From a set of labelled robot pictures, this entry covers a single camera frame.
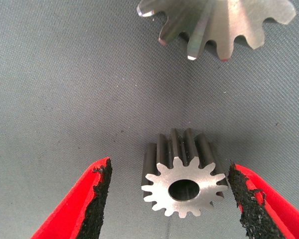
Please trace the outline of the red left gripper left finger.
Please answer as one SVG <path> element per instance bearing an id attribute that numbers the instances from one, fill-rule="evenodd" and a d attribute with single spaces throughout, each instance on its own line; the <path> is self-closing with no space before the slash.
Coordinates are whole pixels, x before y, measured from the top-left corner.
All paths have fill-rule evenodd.
<path id="1" fill-rule="evenodd" d="M 99 238 L 111 176 L 110 158 L 92 163 L 31 237 Z"/>

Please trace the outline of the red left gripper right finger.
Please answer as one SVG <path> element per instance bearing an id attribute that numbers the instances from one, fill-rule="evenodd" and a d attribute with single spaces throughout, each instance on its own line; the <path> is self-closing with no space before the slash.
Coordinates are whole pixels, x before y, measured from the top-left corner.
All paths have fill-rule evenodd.
<path id="1" fill-rule="evenodd" d="M 250 239 L 299 239 L 299 211 L 254 171 L 232 163 L 228 180 Z"/>

